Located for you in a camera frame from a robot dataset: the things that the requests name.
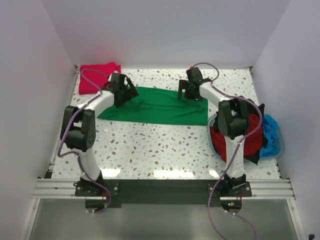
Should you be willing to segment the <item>green t-shirt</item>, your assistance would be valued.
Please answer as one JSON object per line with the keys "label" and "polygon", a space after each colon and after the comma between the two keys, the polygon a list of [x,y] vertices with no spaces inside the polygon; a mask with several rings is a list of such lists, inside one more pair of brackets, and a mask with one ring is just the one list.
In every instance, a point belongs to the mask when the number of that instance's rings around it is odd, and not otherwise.
{"label": "green t-shirt", "polygon": [[205,126],[208,101],[178,99],[173,90],[137,87],[139,95],[121,107],[111,106],[97,118],[108,121],[137,122],[161,125]]}

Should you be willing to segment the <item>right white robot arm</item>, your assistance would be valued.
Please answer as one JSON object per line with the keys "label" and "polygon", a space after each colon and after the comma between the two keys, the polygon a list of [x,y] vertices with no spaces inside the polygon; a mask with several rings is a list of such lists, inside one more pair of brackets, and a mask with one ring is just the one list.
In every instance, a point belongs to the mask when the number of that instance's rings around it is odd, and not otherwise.
{"label": "right white robot arm", "polygon": [[186,71],[187,80],[180,80],[178,99],[208,100],[218,108],[218,130],[224,136],[226,167],[212,191],[219,196],[235,196],[246,185],[244,143],[250,128],[250,114],[244,99],[228,95],[203,78],[198,67]]}

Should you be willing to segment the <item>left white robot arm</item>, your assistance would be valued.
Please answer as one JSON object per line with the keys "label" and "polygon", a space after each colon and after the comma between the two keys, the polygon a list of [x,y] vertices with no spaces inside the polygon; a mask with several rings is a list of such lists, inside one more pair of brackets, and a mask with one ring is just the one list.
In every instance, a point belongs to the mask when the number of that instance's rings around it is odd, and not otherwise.
{"label": "left white robot arm", "polygon": [[103,174],[96,162],[93,146],[96,141],[96,118],[110,107],[119,108],[139,95],[131,79],[113,72],[103,87],[86,102],[64,109],[60,144],[57,156],[73,154],[80,168],[80,179],[74,185],[83,196],[106,196],[112,194],[104,184]]}

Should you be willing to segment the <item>folded pink red t-shirt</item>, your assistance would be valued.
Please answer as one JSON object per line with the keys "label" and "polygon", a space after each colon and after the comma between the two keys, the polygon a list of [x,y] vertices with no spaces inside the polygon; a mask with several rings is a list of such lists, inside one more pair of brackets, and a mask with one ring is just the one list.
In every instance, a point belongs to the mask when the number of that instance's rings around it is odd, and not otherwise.
{"label": "folded pink red t-shirt", "polygon": [[[100,89],[108,82],[109,76],[113,72],[122,72],[122,66],[115,62],[109,62],[105,64],[89,64],[81,65],[80,71],[86,69],[83,73],[84,76],[92,83],[97,85]],[[86,78],[80,74],[80,82],[78,87],[78,93],[80,95],[96,94],[98,88],[89,83]]]}

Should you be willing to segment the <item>bright blue t-shirt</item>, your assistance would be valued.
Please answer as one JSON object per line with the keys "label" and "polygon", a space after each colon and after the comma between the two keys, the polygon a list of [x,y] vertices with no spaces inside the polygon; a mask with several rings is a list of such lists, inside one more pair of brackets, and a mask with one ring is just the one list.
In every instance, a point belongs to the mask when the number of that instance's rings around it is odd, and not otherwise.
{"label": "bright blue t-shirt", "polygon": [[261,158],[275,157],[279,153],[280,148],[277,145],[279,140],[278,130],[277,121],[269,114],[265,114],[262,120],[263,143],[259,151]]}

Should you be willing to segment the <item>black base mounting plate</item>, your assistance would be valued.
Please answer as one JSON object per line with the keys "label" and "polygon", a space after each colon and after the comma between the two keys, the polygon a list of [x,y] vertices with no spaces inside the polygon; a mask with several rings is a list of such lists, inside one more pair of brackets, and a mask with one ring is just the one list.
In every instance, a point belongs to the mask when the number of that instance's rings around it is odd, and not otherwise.
{"label": "black base mounting plate", "polygon": [[215,180],[205,179],[105,179],[102,187],[79,180],[73,184],[76,197],[85,197],[85,207],[121,208],[127,204],[208,205]]}

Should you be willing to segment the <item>translucent blue laundry basket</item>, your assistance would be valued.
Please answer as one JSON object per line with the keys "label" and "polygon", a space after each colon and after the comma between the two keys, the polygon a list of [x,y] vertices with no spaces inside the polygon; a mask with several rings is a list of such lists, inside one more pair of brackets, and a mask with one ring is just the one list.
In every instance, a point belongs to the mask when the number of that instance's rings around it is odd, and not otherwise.
{"label": "translucent blue laundry basket", "polygon": [[[213,115],[207,124],[208,140],[213,154],[227,161],[227,150],[224,136],[218,131]],[[244,159],[257,164],[260,160],[279,158],[284,152],[284,140],[279,125],[269,114],[262,116],[262,125],[257,132],[244,142]]]}

